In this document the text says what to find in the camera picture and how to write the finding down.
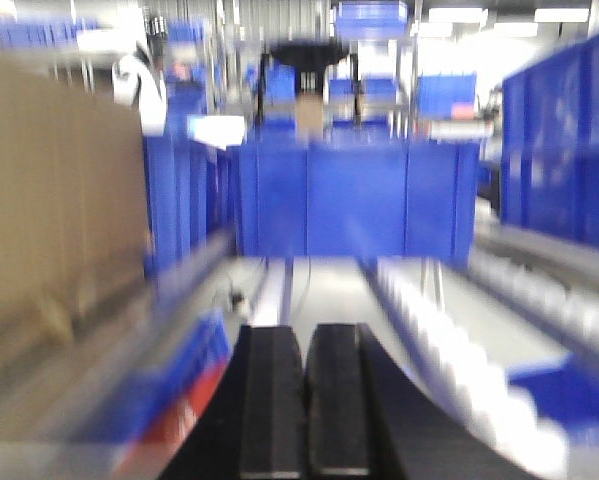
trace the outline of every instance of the metal pole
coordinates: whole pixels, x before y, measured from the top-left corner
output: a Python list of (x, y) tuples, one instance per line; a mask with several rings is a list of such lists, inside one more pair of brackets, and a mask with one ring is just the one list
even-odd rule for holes
[(441, 271), (441, 262), (434, 260), (434, 282), (435, 282), (435, 298), (437, 300), (437, 308), (440, 312), (445, 313), (446, 302), (443, 294), (443, 276)]
[(412, 37), (412, 77), (410, 78), (410, 99), (408, 107), (408, 136), (412, 136), (417, 122), (417, 90), (419, 89), (419, 25), (423, 13), (423, 0), (415, 0), (414, 24), (415, 34)]

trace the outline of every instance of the brown cardboard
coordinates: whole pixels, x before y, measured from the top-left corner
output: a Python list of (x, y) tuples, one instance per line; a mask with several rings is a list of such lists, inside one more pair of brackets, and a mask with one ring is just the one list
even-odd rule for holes
[(314, 93), (301, 93), (295, 106), (297, 134), (305, 137), (323, 135), (323, 98)]
[(66, 322), (140, 278), (146, 232), (138, 114), (0, 59), (0, 331), (27, 322), (8, 359), (29, 323), (69, 341)]

